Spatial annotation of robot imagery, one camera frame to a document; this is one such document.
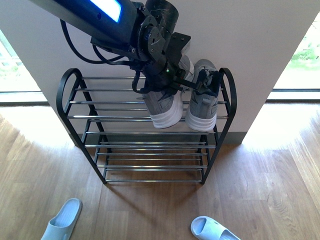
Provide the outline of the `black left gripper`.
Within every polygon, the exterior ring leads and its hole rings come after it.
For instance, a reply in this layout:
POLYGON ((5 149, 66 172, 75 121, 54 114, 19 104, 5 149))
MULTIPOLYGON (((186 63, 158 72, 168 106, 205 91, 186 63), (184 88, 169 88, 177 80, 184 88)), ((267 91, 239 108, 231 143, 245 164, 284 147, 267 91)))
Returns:
POLYGON ((176 93, 183 86, 199 91, 203 82, 185 80, 186 71, 179 67, 191 37, 174 32, 179 17, 176 7, 166 0, 148 0, 138 12, 146 13, 138 32, 138 51, 148 59, 133 67, 133 91, 176 93))

